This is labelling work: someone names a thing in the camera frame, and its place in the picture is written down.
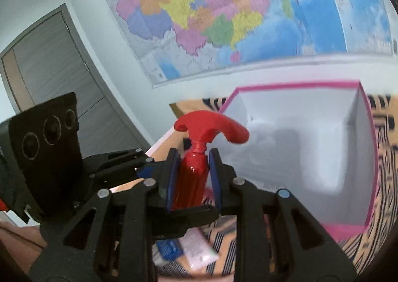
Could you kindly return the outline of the red spray bottle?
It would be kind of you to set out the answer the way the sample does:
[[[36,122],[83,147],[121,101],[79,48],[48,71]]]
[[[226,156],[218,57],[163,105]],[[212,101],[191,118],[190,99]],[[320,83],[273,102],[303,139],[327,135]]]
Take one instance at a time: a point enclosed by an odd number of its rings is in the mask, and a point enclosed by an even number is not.
[[[174,190],[173,209],[187,209],[202,204],[208,178],[207,144],[222,133],[228,142],[243,144],[249,139],[248,130],[239,122],[216,112],[198,110],[179,118],[174,129],[188,133],[191,147],[179,166]]]

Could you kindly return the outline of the pink cosmetic tube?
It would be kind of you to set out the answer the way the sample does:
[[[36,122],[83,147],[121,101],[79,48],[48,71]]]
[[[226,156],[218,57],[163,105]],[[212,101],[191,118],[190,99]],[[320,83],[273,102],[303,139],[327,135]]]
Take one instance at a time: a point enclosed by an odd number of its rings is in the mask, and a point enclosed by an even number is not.
[[[219,254],[212,248],[199,228],[190,228],[179,243],[188,260],[189,267],[198,271],[219,259]]]

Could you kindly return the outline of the blue white tube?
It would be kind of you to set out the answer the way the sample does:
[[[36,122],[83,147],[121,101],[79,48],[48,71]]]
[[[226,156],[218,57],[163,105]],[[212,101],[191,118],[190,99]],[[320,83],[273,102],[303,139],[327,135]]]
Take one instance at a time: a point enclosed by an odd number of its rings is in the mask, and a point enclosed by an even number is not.
[[[160,239],[156,241],[160,255],[168,261],[177,260],[184,255],[183,248],[178,239]]]

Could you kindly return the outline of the orange patterned blanket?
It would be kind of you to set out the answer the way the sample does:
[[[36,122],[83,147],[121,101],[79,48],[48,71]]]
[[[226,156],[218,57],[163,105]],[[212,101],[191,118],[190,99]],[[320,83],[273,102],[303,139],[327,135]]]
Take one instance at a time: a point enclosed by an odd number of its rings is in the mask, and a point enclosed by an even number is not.
[[[249,131],[244,144],[218,135],[224,163],[259,189],[289,190],[363,272],[397,217],[397,146],[390,96],[359,87],[238,89],[229,98],[181,101],[175,113],[214,110]]]

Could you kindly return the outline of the pink white storage box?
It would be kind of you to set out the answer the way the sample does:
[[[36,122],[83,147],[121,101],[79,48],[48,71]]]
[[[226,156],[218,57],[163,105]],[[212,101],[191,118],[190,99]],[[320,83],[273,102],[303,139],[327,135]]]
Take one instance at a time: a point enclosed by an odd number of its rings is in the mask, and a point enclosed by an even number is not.
[[[238,87],[220,112],[249,131],[212,146],[237,176],[262,190],[287,189],[337,240],[370,224],[378,173],[376,135],[361,82]]]

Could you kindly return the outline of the grey door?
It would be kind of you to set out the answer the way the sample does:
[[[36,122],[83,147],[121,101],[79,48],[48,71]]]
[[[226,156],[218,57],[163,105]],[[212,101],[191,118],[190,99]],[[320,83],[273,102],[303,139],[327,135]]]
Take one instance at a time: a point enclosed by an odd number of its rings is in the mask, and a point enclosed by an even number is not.
[[[149,149],[99,75],[64,4],[31,24],[1,52],[1,77],[18,113],[74,92],[84,157]]]

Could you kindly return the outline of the colourful wall map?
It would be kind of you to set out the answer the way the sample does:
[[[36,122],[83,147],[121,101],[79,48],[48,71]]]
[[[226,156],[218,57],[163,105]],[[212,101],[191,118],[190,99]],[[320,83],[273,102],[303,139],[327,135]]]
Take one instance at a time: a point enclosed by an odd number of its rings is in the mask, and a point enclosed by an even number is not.
[[[386,0],[106,0],[154,85],[268,60],[393,52]]]

